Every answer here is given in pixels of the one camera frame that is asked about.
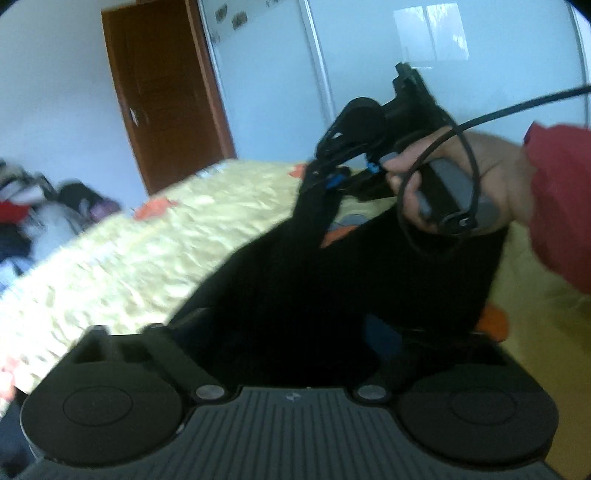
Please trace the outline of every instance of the yellow bedspread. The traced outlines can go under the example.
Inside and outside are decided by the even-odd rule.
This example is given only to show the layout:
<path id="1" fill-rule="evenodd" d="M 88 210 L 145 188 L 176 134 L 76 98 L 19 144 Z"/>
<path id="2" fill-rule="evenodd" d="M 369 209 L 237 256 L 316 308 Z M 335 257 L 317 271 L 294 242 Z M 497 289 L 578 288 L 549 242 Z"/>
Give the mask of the yellow bedspread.
<path id="1" fill-rule="evenodd" d="M 230 161 L 163 192 L 179 205 L 162 218 L 109 218 L 20 278 L 0 299 L 0 348 L 25 364 L 17 386 L 30 392 L 90 325 L 123 334 L 165 323 L 229 254 L 290 215 L 291 170 Z M 391 204 L 346 199 L 339 215 L 373 217 Z M 515 226 L 492 301 L 509 314 L 507 350 L 558 404 L 550 464 L 582 480 L 591 473 L 590 299 L 547 272 Z"/>

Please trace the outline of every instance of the red cloth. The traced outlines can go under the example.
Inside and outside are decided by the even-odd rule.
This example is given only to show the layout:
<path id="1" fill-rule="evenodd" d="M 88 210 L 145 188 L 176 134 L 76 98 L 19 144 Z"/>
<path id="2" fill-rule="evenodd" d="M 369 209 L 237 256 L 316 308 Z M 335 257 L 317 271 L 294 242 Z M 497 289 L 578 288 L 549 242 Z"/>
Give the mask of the red cloth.
<path id="1" fill-rule="evenodd" d="M 28 214 L 28 205 L 14 205 L 10 202 L 0 202 L 0 223 L 10 223 L 14 225 L 23 221 Z"/>
<path id="2" fill-rule="evenodd" d="M 537 168 L 532 247 L 548 268 L 591 293 L 591 131 L 533 124 L 525 149 Z"/>

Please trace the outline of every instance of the round black pad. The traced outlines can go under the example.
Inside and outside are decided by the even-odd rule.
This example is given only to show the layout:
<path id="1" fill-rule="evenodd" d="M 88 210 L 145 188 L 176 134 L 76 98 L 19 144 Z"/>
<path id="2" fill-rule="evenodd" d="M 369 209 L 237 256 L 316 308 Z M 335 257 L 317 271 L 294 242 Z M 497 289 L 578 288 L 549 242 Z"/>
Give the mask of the round black pad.
<path id="1" fill-rule="evenodd" d="M 558 427 L 555 403 L 531 377 L 492 365 L 459 365 L 419 380 L 398 413 L 418 444 L 474 466 L 542 458 Z"/>
<path id="2" fill-rule="evenodd" d="M 56 369 L 23 405 L 22 429 L 51 459 L 76 466 L 127 462 L 171 439 L 177 392 L 139 365 L 96 362 Z"/>

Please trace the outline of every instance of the black device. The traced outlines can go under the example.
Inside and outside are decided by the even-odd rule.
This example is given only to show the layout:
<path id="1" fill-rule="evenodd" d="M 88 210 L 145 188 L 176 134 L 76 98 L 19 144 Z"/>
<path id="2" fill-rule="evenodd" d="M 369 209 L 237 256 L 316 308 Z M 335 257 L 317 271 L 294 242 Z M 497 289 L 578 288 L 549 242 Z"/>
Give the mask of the black device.
<path id="1" fill-rule="evenodd" d="M 370 98 L 357 98 L 347 104 L 316 148 L 316 159 L 309 170 L 361 201 L 391 197 L 385 182 L 383 158 L 401 153 L 409 145 L 452 121 L 429 94 L 420 74 L 407 63 L 396 65 L 396 97 L 385 105 Z M 355 175 L 337 167 L 365 155 L 368 168 Z M 499 212 L 487 195 L 478 195 L 474 218 L 473 184 L 454 162 L 436 158 L 420 166 L 423 182 L 419 202 L 423 218 L 437 225 L 441 233 L 461 235 L 490 228 Z"/>
<path id="2" fill-rule="evenodd" d="M 173 330 L 88 331 L 24 404 L 38 462 L 19 479 L 560 478 L 543 461 L 554 403 L 485 336 L 405 340 L 394 392 L 229 390 Z"/>

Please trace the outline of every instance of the ribbed black surface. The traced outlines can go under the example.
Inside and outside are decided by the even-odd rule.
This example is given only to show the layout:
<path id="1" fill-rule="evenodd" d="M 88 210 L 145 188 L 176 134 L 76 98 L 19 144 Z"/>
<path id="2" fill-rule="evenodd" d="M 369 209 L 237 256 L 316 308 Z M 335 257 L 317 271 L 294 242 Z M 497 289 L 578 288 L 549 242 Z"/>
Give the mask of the ribbed black surface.
<path id="1" fill-rule="evenodd" d="M 100 470 L 46 460 L 22 480 L 558 480 L 542 463 L 475 472 L 429 457 L 389 412 L 342 390 L 246 388 L 233 402 L 200 407 L 159 452 Z"/>

